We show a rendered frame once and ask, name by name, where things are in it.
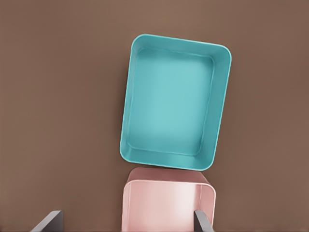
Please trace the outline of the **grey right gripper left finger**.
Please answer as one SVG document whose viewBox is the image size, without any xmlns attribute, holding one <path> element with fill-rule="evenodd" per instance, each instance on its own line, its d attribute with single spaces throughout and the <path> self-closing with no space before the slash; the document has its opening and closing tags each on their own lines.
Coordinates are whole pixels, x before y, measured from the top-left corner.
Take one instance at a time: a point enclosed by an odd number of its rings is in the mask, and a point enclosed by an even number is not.
<svg viewBox="0 0 309 232">
<path fill-rule="evenodd" d="M 30 232 L 63 232 L 63 212 L 61 210 L 50 212 Z"/>
</svg>

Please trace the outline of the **pink rectangular tray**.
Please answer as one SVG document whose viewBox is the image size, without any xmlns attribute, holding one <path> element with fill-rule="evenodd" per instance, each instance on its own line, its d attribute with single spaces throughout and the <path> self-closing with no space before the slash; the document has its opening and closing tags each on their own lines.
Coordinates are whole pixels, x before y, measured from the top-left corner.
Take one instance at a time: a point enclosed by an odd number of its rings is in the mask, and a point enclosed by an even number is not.
<svg viewBox="0 0 309 232">
<path fill-rule="evenodd" d="M 198 171 L 134 168 L 123 190 L 122 232 L 193 232 L 194 212 L 212 224 L 216 191 Z"/>
</svg>

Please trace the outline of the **teal rectangular tray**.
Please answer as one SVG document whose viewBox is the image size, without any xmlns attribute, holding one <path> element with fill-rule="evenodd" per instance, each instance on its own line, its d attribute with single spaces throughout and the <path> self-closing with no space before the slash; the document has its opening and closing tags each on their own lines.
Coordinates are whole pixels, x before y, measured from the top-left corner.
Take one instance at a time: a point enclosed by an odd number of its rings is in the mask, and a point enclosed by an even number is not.
<svg viewBox="0 0 309 232">
<path fill-rule="evenodd" d="M 204 171 L 214 162 L 232 63 L 223 45 L 141 34 L 131 45 L 120 154 Z"/>
</svg>

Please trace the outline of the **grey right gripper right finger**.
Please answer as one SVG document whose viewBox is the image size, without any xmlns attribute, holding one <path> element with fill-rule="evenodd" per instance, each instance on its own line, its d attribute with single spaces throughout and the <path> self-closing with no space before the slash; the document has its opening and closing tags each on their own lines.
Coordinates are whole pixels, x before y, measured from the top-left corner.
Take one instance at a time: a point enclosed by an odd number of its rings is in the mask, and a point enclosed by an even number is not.
<svg viewBox="0 0 309 232">
<path fill-rule="evenodd" d="M 214 232 L 211 223 L 203 211 L 194 211 L 194 232 Z"/>
</svg>

